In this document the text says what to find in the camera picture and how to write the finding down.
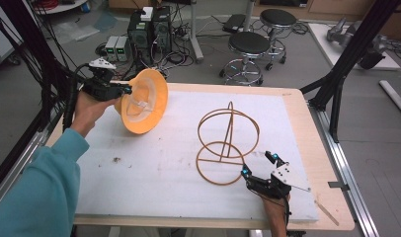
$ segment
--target stool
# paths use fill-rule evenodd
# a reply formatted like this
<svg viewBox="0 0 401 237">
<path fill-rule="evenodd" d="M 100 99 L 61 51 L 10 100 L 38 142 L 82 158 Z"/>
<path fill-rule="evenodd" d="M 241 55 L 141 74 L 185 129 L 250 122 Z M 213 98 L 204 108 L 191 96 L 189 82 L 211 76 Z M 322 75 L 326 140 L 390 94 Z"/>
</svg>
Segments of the stool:
<svg viewBox="0 0 401 237">
<path fill-rule="evenodd" d="M 229 80 L 242 85 L 250 86 L 252 83 L 262 85 L 262 71 L 252 59 L 268 53 L 270 48 L 268 40 L 256 33 L 241 32 L 229 38 L 228 47 L 231 51 L 241 54 L 243 58 L 228 62 L 219 72 L 220 77 L 226 78 L 225 85 Z"/>
<path fill-rule="evenodd" d="M 284 10 L 268 9 L 260 14 L 260 21 L 263 25 L 271 28 L 271 31 L 268 32 L 269 43 L 271 45 L 271 50 L 269 50 L 271 61 L 266 65 L 266 70 L 269 71 L 272 69 L 275 55 L 283 53 L 280 63 L 284 63 L 286 59 L 286 47 L 276 39 L 277 31 L 290 29 L 296 23 L 296 18 Z M 276 46 L 277 42 L 282 45 L 282 48 Z"/>
</svg>

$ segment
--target desk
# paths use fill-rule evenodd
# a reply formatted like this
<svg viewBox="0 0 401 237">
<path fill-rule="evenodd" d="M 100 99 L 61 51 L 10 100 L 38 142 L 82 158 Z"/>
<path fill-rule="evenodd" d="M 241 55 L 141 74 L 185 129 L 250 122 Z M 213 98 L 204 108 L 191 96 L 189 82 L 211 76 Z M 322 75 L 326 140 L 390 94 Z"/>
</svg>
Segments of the desk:
<svg viewBox="0 0 401 237">
<path fill-rule="evenodd" d="M 256 96 L 273 96 L 283 100 L 295 136 L 297 149 L 302 157 L 302 163 L 308 177 L 308 182 L 312 187 L 311 192 L 315 198 L 315 206 L 318 212 L 317 221 L 292 220 L 288 228 L 300 230 L 351 230 L 355 227 L 341 190 L 330 189 L 327 184 L 327 182 L 336 181 L 336 176 L 332 170 L 317 128 L 305 104 L 305 100 L 298 90 L 170 83 L 168 85 L 170 92 L 208 92 L 223 95 L 249 95 L 252 97 L 252 106 L 255 105 L 258 107 L 265 107 L 266 105 L 261 105 L 260 101 L 255 101 L 254 99 Z M 226 105 L 221 106 L 220 104 L 217 106 L 218 108 L 226 107 Z M 61 127 L 59 124 L 49 139 L 48 145 L 53 143 L 56 137 L 59 136 L 60 131 Z M 269 228 L 266 219 L 256 218 L 196 218 L 195 216 L 186 218 L 85 213 L 76 215 L 75 224 L 242 229 Z"/>
</svg>

